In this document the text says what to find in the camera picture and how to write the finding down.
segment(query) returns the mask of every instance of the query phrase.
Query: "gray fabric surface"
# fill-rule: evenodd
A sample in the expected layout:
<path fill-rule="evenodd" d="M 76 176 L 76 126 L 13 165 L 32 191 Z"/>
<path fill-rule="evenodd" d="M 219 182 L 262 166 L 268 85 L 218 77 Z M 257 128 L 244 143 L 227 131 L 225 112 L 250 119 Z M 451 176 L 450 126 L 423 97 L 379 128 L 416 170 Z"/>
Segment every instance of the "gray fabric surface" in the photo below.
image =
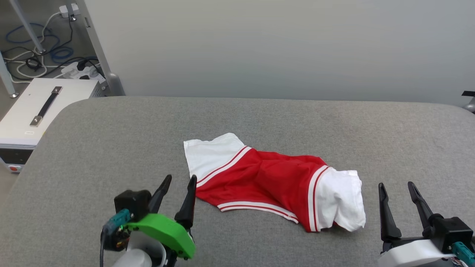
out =
<path fill-rule="evenodd" d="M 306 233 L 272 213 L 221 213 L 198 200 L 194 259 L 179 266 L 376 266 L 378 183 L 404 236 L 422 226 L 413 181 L 434 212 L 475 229 L 475 116 L 418 103 L 107 97 L 67 107 L 51 124 L 0 212 L 0 266 L 98 266 L 101 226 L 126 189 L 155 190 L 173 175 L 161 212 L 186 193 L 183 141 L 235 133 L 259 150 L 322 157 L 357 170 L 367 224 Z M 121 253 L 106 252 L 111 266 Z"/>

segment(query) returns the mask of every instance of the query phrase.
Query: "white sleeve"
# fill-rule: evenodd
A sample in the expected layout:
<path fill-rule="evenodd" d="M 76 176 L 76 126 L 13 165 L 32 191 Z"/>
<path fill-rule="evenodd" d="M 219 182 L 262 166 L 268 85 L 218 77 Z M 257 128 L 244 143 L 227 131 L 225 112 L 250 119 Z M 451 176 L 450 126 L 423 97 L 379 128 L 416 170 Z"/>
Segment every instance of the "white sleeve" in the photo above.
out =
<path fill-rule="evenodd" d="M 366 223 L 361 180 L 356 171 L 328 168 L 317 181 L 317 230 L 336 222 L 348 231 L 363 228 Z"/>
<path fill-rule="evenodd" d="M 183 146 L 190 177 L 195 174 L 198 181 L 232 161 L 246 147 L 233 133 L 224 134 L 211 141 L 184 141 Z"/>

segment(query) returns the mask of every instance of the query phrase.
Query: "blue cable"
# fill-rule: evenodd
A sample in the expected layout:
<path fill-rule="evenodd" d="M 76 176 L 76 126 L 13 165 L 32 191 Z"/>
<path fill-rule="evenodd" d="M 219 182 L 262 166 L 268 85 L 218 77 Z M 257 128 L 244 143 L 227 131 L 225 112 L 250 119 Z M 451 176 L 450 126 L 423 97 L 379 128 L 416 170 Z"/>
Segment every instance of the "blue cable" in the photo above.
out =
<path fill-rule="evenodd" d="M 43 25 L 41 24 L 38 24 L 38 23 L 30 23 L 31 25 L 33 26 L 39 26 L 41 28 L 44 28 Z M 32 40 L 26 40 L 26 41 L 13 41 L 13 40 L 10 40 L 10 34 L 14 33 L 15 31 L 19 30 L 23 28 L 23 25 L 22 26 L 18 26 L 16 28 L 14 28 L 13 30 L 9 31 L 6 35 L 5 35 L 5 41 L 9 42 L 9 43 L 13 43 L 13 44 L 25 44 L 25 43 L 28 43 L 28 42 L 31 42 Z M 56 38 L 56 43 L 51 47 L 51 50 L 53 50 L 56 46 L 59 45 L 60 43 L 60 39 L 58 36 L 54 35 L 51 33 L 51 30 L 46 28 L 45 29 L 46 31 L 48 31 L 50 34 L 48 35 L 45 35 L 45 38 L 46 37 L 54 37 Z M 72 55 L 74 54 L 74 50 L 70 47 L 61 47 L 60 49 L 57 49 L 57 50 L 54 50 L 54 51 L 51 51 L 49 52 L 49 55 L 51 56 L 51 61 L 53 61 L 54 63 L 56 64 L 61 64 L 63 62 L 61 61 L 57 61 L 58 59 L 66 59 L 66 58 L 69 58 L 71 57 Z"/>

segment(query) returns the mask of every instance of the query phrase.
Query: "cable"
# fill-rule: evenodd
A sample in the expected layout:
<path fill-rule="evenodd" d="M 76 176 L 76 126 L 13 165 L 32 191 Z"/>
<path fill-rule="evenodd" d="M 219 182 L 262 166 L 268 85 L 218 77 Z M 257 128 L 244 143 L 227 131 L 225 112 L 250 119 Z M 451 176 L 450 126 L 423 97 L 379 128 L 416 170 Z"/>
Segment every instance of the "cable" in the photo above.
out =
<path fill-rule="evenodd" d="M 42 31 L 41 31 L 41 40 L 39 41 L 40 43 L 42 43 L 42 42 L 45 40 L 45 30 L 47 29 L 49 22 L 51 21 L 51 19 L 52 19 L 54 16 L 59 15 L 59 14 L 60 14 L 60 12 L 57 12 L 57 13 L 52 14 L 52 15 L 48 18 L 48 20 L 46 21 L 46 24 L 43 26 L 43 29 L 42 29 Z M 10 41 L 10 40 L 8 40 L 8 36 L 9 36 L 12 32 L 14 32 L 14 31 L 16 31 L 16 30 L 18 30 L 18 29 L 20 29 L 20 28 L 21 28 L 21 26 L 20 26 L 20 27 L 17 27 L 16 29 L 14 29 L 14 30 L 11 31 L 11 32 L 9 32 L 9 33 L 6 35 L 5 39 L 6 39 L 7 41 Z M 71 42 L 71 40 L 72 40 L 72 38 L 73 38 L 73 29 L 72 29 L 71 21 L 70 21 L 70 20 L 69 20 L 69 28 L 71 29 L 71 34 L 70 34 L 70 39 L 69 39 L 69 41 L 65 42 L 64 44 L 60 45 L 59 47 L 56 47 L 56 48 L 54 47 L 54 46 L 56 46 L 56 45 L 59 43 L 59 38 L 58 38 L 57 36 L 51 35 L 51 36 L 54 36 L 54 37 L 57 38 L 56 44 L 54 44 L 54 45 L 53 45 L 53 48 L 49 51 L 50 56 L 51 56 L 51 60 L 52 60 L 53 62 L 55 62 L 55 63 L 58 63 L 57 61 L 55 61 L 55 58 L 65 59 L 65 58 L 70 57 L 70 56 L 73 54 L 73 52 L 74 52 L 74 51 L 72 50 L 72 48 L 64 47 L 64 45 L 67 44 L 67 43 L 69 43 L 69 42 Z M 27 77 L 27 78 L 38 78 L 38 77 L 44 76 L 44 75 L 48 72 L 48 69 L 47 69 L 48 67 L 56 67 L 56 66 L 46 66 L 46 65 L 45 65 L 45 62 L 44 62 L 44 55 L 45 55 L 46 53 L 40 54 L 40 52 L 37 51 L 37 48 L 36 48 L 36 47 L 34 48 L 34 51 L 29 50 L 29 49 L 24 48 L 24 47 L 15 47 L 15 48 L 22 48 L 22 49 L 27 50 L 27 52 L 21 53 L 21 54 L 17 55 L 16 57 L 13 57 L 13 58 L 5 58 L 5 59 L 8 60 L 8 61 L 10 61 L 10 62 L 13 62 L 13 63 L 20 63 L 20 65 L 17 67 L 17 72 L 18 72 L 19 74 L 21 74 L 22 76 L 24 76 L 24 77 Z M 28 52 L 31 52 L 31 53 L 32 53 L 32 56 L 29 57 L 29 58 L 27 58 L 25 62 L 22 62 L 22 61 L 19 61 L 19 60 L 16 60 L 16 61 L 15 61 L 15 59 L 19 58 L 19 57 L 22 56 L 22 55 L 27 54 Z M 64 52 L 66 52 L 67 54 L 66 54 L 66 55 L 62 55 L 62 56 L 58 56 L 59 53 L 64 53 Z M 41 61 L 38 60 L 37 54 L 40 55 Z M 32 65 L 29 64 L 30 61 L 35 61 L 35 62 L 38 63 L 38 65 L 32 67 Z M 43 71 L 41 74 L 35 75 L 35 76 L 26 75 L 26 74 L 24 74 L 24 73 L 22 73 L 22 72 L 20 71 L 20 68 L 21 68 L 22 66 L 24 66 L 24 65 L 27 65 L 29 68 L 32 68 L 32 69 L 34 69 L 35 71 L 37 71 L 39 68 L 43 67 L 43 68 L 44 68 L 44 71 Z"/>
<path fill-rule="evenodd" d="M 31 79 L 19 78 L 19 77 L 16 77 L 15 75 L 13 75 L 13 73 L 10 71 L 10 68 L 8 68 L 8 64 L 5 64 L 5 67 L 7 68 L 7 71 L 10 73 L 10 77 L 12 77 L 11 81 L 13 83 L 17 83 L 13 80 L 13 78 L 15 78 L 17 80 L 20 80 L 20 81 L 31 81 Z"/>
<path fill-rule="evenodd" d="M 101 232 L 101 248 L 99 251 L 99 267 L 104 267 L 104 243 L 105 243 L 105 235 L 104 229 Z"/>
<path fill-rule="evenodd" d="M 65 73 L 61 73 L 60 75 L 54 77 L 53 79 L 59 78 L 59 77 L 63 76 L 64 74 L 65 74 Z"/>
<path fill-rule="evenodd" d="M 85 60 L 85 61 L 91 63 L 91 64 L 95 67 L 95 69 L 97 70 L 97 72 L 98 72 L 102 77 L 104 77 L 104 79 L 105 79 L 104 74 L 102 74 L 102 72 L 99 70 L 99 68 L 98 68 L 96 65 L 94 65 L 94 63 L 92 63 L 90 59 L 88 59 L 88 58 L 86 58 L 86 57 L 73 57 L 73 58 L 70 58 L 70 59 L 66 60 L 65 62 L 61 63 L 61 65 L 59 65 L 59 66 L 55 67 L 54 69 L 48 71 L 48 72 L 45 73 L 43 76 L 49 75 L 49 74 L 51 74 L 52 72 L 54 72 L 55 70 L 57 70 L 57 69 L 59 69 L 60 67 L 62 67 L 63 65 L 65 65 L 65 64 L 67 64 L 67 63 L 70 63 L 70 62 L 77 61 L 78 59 L 82 59 L 82 60 Z"/>
<path fill-rule="evenodd" d="M 11 73 L 10 74 L 10 81 L 13 82 L 14 84 L 29 84 L 31 83 L 30 81 L 15 81 L 13 80 L 13 77 L 11 76 Z"/>
<path fill-rule="evenodd" d="M 40 27 L 43 27 L 43 25 L 41 24 L 38 24 L 38 23 L 30 23 L 30 25 L 33 25 L 33 26 L 40 26 Z M 9 42 L 9 43 L 12 43 L 12 44 L 25 44 L 25 43 L 29 43 L 31 42 L 32 40 L 29 39 L 29 40 L 26 40 L 26 41 L 13 41 L 13 40 L 10 40 L 9 36 L 10 34 L 14 33 L 15 31 L 23 28 L 24 26 L 21 25 L 21 26 L 18 26 L 16 28 L 14 28 L 13 30 L 9 31 L 6 35 L 5 35 L 5 41 Z"/>
<path fill-rule="evenodd" d="M 38 24 L 38 23 L 31 23 L 31 25 L 35 25 L 35 26 L 41 26 L 43 29 L 41 31 L 41 36 L 38 36 L 38 38 L 41 38 L 40 40 L 40 43 L 42 43 L 44 40 L 45 40 L 45 37 L 54 37 L 57 41 L 56 43 L 52 46 L 52 48 L 46 52 L 46 53 L 43 53 L 43 54 L 40 54 L 39 51 L 37 51 L 36 48 L 34 48 L 35 50 L 35 53 L 38 54 L 38 55 L 42 55 L 42 56 L 45 56 L 47 54 L 49 54 L 51 56 L 51 60 L 54 62 L 54 63 L 62 63 L 60 61 L 57 61 L 57 59 L 66 59 L 68 57 L 71 57 L 73 54 L 74 54 L 74 50 L 70 47 L 65 47 L 66 44 L 70 43 L 72 41 L 72 38 L 73 38 L 73 28 L 71 26 L 71 21 L 69 21 L 69 28 L 71 29 L 71 33 L 70 33 L 70 37 L 69 37 L 69 41 L 65 42 L 64 44 L 62 45 L 59 45 L 58 44 L 60 43 L 60 40 L 59 40 L 59 37 L 54 35 L 54 34 L 49 34 L 49 35 L 45 35 L 45 30 L 47 30 L 48 32 L 51 33 L 51 30 L 47 28 L 49 22 L 56 16 L 56 15 L 59 15 L 61 14 L 60 12 L 57 12 L 57 13 L 54 13 L 53 15 L 51 15 L 48 20 L 46 21 L 46 24 L 45 26 L 41 25 L 41 24 Z M 13 30 L 11 30 L 9 33 L 7 33 L 7 35 L 5 36 L 5 40 L 7 42 L 10 42 L 10 43 L 28 43 L 30 42 L 31 40 L 26 40 L 26 41 L 13 41 L 13 40 L 10 40 L 9 36 L 10 34 L 12 34 L 13 32 L 15 32 L 16 30 L 22 28 L 23 26 L 19 26 Z"/>

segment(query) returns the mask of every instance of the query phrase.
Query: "power strip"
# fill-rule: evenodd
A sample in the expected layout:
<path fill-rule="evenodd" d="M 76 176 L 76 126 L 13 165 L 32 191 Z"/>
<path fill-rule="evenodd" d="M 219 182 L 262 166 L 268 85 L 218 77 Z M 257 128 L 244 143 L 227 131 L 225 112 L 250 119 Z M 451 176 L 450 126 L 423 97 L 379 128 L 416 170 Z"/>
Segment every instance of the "power strip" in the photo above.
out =
<path fill-rule="evenodd" d="M 64 73 L 63 78 L 97 80 L 100 84 L 105 82 L 104 77 L 97 72 L 95 67 L 84 67 L 83 70 L 78 70 L 77 65 L 78 62 L 73 62 L 61 69 L 61 73 Z"/>
<path fill-rule="evenodd" d="M 79 12 L 79 7 L 76 5 L 76 3 L 72 3 L 71 6 L 73 7 L 73 12 L 75 16 L 81 14 L 81 12 Z M 66 6 L 60 6 L 59 12 L 61 12 L 61 16 L 63 16 L 63 18 L 69 17 Z"/>

